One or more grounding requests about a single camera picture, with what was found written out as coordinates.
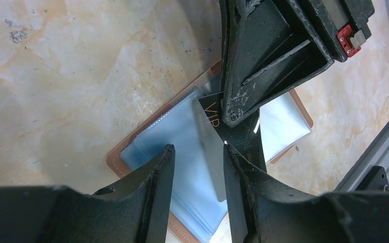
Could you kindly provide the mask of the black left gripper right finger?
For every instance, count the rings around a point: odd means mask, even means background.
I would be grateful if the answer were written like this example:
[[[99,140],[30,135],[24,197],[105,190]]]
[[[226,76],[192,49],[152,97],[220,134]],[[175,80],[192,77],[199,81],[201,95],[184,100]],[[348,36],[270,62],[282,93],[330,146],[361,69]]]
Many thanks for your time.
[[[292,188],[224,145],[233,242],[389,242],[389,192]]]

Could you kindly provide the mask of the thin credit card edge-on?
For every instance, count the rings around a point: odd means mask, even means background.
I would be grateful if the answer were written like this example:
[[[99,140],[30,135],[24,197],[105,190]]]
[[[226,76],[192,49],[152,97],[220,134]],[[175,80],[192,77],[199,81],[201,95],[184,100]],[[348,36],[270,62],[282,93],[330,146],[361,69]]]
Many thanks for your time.
[[[219,202],[226,200],[223,170],[225,143],[232,145],[250,163],[266,171],[259,111],[232,128],[222,121],[222,99],[223,93],[220,92],[196,98],[191,103],[208,173]]]

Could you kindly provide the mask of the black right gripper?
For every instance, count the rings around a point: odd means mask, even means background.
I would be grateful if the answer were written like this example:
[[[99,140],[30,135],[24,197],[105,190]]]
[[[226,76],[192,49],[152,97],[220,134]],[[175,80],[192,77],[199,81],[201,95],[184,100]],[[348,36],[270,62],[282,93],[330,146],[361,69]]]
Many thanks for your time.
[[[370,0],[220,1],[222,119],[235,127],[262,105],[361,50]]]

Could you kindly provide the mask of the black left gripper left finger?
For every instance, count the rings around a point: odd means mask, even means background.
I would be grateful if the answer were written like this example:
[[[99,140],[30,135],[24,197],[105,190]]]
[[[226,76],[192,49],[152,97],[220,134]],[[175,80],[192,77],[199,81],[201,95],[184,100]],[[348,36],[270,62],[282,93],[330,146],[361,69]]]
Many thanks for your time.
[[[175,148],[94,194],[70,187],[0,187],[0,242],[164,242]]]

